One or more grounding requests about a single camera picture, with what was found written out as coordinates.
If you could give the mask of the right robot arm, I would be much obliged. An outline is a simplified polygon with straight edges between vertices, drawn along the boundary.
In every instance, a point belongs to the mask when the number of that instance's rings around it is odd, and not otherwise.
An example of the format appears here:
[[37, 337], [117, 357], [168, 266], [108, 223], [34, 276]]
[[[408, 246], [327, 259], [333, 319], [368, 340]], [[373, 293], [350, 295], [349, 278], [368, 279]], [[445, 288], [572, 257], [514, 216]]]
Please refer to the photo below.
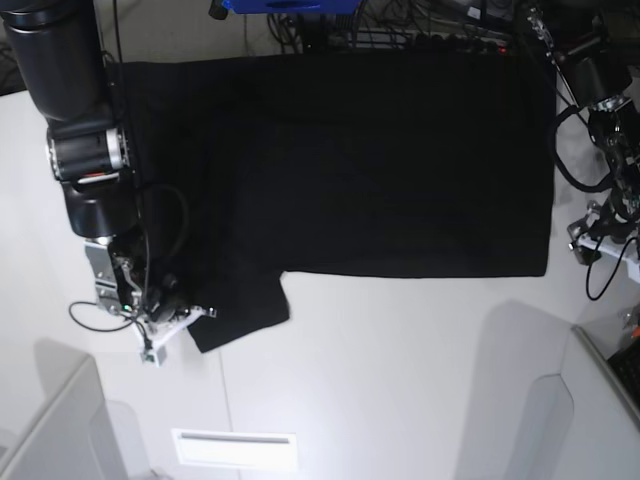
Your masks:
[[17, 67], [47, 123], [46, 155], [61, 186], [72, 231], [84, 241], [94, 278], [93, 306], [132, 327], [145, 361], [199, 318], [174, 275], [155, 272], [145, 219], [147, 193], [178, 202], [180, 226], [164, 259], [184, 247], [190, 212], [174, 186], [143, 183], [125, 80], [109, 81], [91, 1], [4, 1], [1, 21]]

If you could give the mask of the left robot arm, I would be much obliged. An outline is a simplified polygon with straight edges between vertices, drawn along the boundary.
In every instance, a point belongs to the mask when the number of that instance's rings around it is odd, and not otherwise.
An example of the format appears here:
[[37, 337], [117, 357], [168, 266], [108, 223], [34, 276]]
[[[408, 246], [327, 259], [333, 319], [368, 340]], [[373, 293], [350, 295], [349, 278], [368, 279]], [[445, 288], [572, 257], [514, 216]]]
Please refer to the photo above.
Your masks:
[[[639, 235], [639, 113], [626, 93], [632, 84], [631, 45], [610, 33], [603, 1], [527, 1], [521, 11], [572, 98], [548, 134], [554, 164], [575, 189], [608, 195], [604, 205], [592, 204], [567, 229], [578, 262], [590, 266], [600, 257], [590, 241], [623, 244]], [[589, 138], [608, 168], [595, 184], [573, 176], [556, 148], [561, 124], [581, 112], [588, 114]]]

